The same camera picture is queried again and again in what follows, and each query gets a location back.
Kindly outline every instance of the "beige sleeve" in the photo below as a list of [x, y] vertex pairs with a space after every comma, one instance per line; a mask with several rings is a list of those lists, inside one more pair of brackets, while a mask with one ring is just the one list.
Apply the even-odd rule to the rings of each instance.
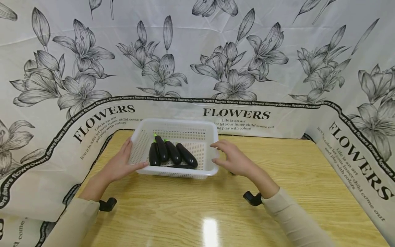
[[74, 198], [42, 247], [77, 247], [96, 222], [100, 204]]
[[272, 198], [262, 198], [262, 202], [295, 247], [335, 246], [327, 233], [285, 190], [280, 189]]

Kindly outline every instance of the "white plastic basket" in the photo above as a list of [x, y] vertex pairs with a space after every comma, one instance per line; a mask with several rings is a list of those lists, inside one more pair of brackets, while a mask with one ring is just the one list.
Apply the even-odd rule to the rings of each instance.
[[148, 161], [149, 149], [154, 141], [154, 133], [174, 145], [181, 142], [197, 160], [196, 170], [171, 168], [171, 159], [161, 166], [147, 166], [138, 170], [140, 174], [169, 177], [188, 177], [206, 179], [218, 172], [218, 166], [211, 160], [219, 157], [219, 152], [210, 147], [218, 141], [217, 126], [211, 122], [172, 119], [144, 119], [132, 135], [133, 147], [129, 162], [131, 164]]

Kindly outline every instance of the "fabric backdrop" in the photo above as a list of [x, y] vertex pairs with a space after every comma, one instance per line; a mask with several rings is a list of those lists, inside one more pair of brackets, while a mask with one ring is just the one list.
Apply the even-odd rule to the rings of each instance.
[[40, 246], [112, 134], [155, 117], [311, 139], [395, 246], [394, 8], [0, 0], [0, 245]]

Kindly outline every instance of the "flower drawing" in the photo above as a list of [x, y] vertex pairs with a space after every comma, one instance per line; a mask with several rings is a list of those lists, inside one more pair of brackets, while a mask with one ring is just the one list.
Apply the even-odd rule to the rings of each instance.
[[370, 74], [360, 70], [358, 79], [371, 104], [395, 89], [394, 72], [391, 70], [381, 71], [379, 65], [376, 65]]
[[124, 56], [142, 70], [142, 76], [147, 76], [154, 83], [153, 88], [138, 87], [138, 89], [155, 96], [180, 97], [179, 93], [174, 91], [164, 92], [167, 85], [181, 87], [182, 82], [188, 83], [188, 79], [184, 74], [174, 72], [174, 56], [168, 54], [173, 40], [173, 23], [170, 15], [166, 17], [163, 24], [163, 41], [166, 54], [161, 58], [154, 54], [159, 42], [151, 41], [147, 43], [147, 31], [142, 21], [139, 21], [137, 24], [137, 35], [139, 39], [134, 45], [131, 43], [129, 46], [126, 46], [120, 43], [117, 47]]
[[40, 158], [44, 155], [45, 149], [37, 149], [25, 155], [18, 162], [11, 151], [21, 149], [28, 145], [33, 135], [27, 131], [18, 131], [20, 127], [27, 126], [34, 128], [28, 121], [19, 120], [7, 128], [0, 120], [0, 179], [10, 174], [28, 160]]
[[376, 65], [371, 73], [360, 70], [358, 79], [369, 102], [357, 107], [359, 114], [347, 117], [387, 161], [392, 155], [389, 137], [395, 136], [395, 66], [382, 71]]
[[69, 108], [67, 119], [70, 119], [82, 109], [88, 107], [96, 100], [111, 97], [111, 94], [104, 90], [93, 90], [96, 85], [96, 78], [89, 75], [81, 75], [76, 81], [67, 76], [64, 80], [64, 87], [68, 93], [58, 99], [58, 106], [61, 110]]
[[[350, 47], [338, 46], [345, 34], [346, 25], [340, 27], [332, 36], [329, 44], [324, 45], [321, 48], [315, 48], [308, 51], [305, 48], [301, 48], [297, 51], [298, 60], [302, 65], [304, 73], [307, 77], [303, 80], [303, 83], [309, 83], [311, 86], [310, 92], [306, 94], [290, 94], [293, 99], [302, 101], [307, 104], [318, 104], [325, 98], [320, 98], [325, 92], [331, 92], [338, 85], [339, 88], [343, 87], [345, 83], [342, 72], [346, 69], [351, 61], [352, 55], [358, 50], [360, 45], [365, 41], [376, 26], [379, 19], [374, 21], [369, 28], [365, 31], [362, 37], [355, 45], [351, 55], [348, 59], [338, 62], [336, 58], [347, 51]], [[370, 75], [366, 74], [364, 81], [366, 82]], [[370, 93], [376, 93], [377, 90], [370, 89]]]
[[197, 0], [192, 8], [192, 14], [202, 17], [211, 16], [217, 5], [231, 16], [236, 16], [239, 12], [235, 0]]
[[395, 101], [388, 100], [378, 109], [364, 103], [358, 107], [358, 111], [359, 115], [349, 118], [387, 161], [392, 155], [388, 136], [395, 136]]
[[56, 36], [53, 41], [75, 53], [76, 64], [80, 72], [92, 68], [96, 71], [98, 77], [102, 77], [104, 68], [100, 64], [100, 60], [114, 59], [114, 54], [96, 46], [96, 38], [93, 32], [76, 19], [74, 20], [74, 33], [74, 40], [67, 36]]
[[14, 98], [13, 103], [20, 107], [31, 107], [48, 99], [58, 99], [60, 110], [69, 108], [67, 119], [94, 101], [111, 97], [107, 91], [94, 90], [96, 79], [109, 77], [104, 73], [100, 60], [114, 59], [114, 54], [96, 46], [93, 32], [80, 21], [74, 20], [75, 39], [66, 36], [53, 38], [75, 53], [72, 76], [63, 79], [66, 67], [64, 54], [55, 58], [48, 50], [50, 41], [50, 27], [45, 15], [37, 8], [32, 12], [32, 27], [43, 50], [34, 52], [34, 60], [28, 60], [24, 69], [24, 79], [10, 81], [22, 93]]
[[[10, 83], [22, 93], [14, 98], [14, 104], [21, 107], [29, 107], [38, 102], [60, 96], [58, 87], [48, 69], [37, 68], [37, 62], [28, 60], [24, 66], [25, 80], [10, 81]], [[48, 72], [48, 77], [33, 73], [32, 71]]]
[[[218, 91], [212, 96], [216, 99], [229, 100], [257, 100], [255, 93], [247, 91], [254, 82], [270, 81], [267, 79], [269, 65], [286, 64], [288, 57], [278, 49], [284, 40], [284, 32], [281, 25], [276, 23], [269, 31], [267, 37], [262, 40], [257, 35], [249, 35], [255, 20], [255, 11], [251, 9], [239, 26], [236, 42], [226, 42], [214, 49], [209, 56], [200, 55], [201, 64], [191, 64], [191, 69], [200, 75], [214, 78], [218, 81], [214, 90]], [[240, 62], [246, 51], [239, 53], [237, 45], [247, 36], [247, 40], [254, 49], [254, 55], [239, 71], [235, 70], [235, 65]]]
[[240, 75], [237, 70], [229, 71], [228, 81], [217, 82], [214, 90], [219, 93], [212, 98], [218, 100], [249, 100], [256, 101], [257, 96], [247, 89], [254, 83], [255, 78], [249, 73]]
[[284, 40], [284, 32], [281, 31], [279, 23], [272, 27], [263, 41], [256, 35], [248, 36], [247, 40], [255, 52], [248, 65], [248, 71], [251, 71], [250, 73], [256, 77], [257, 81], [267, 80], [269, 64], [286, 64], [288, 62], [288, 57], [277, 50]]

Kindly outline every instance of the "wood grain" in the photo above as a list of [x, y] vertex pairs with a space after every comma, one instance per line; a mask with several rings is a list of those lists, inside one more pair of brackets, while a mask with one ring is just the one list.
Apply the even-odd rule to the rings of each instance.
[[[132, 133], [114, 135], [87, 179]], [[266, 169], [339, 246], [388, 246], [314, 143], [223, 138]], [[247, 190], [258, 192], [248, 179], [222, 168], [206, 180], [132, 174], [106, 190], [103, 199], [118, 203], [112, 212], [99, 213], [83, 246], [290, 246], [263, 206], [243, 199]]]

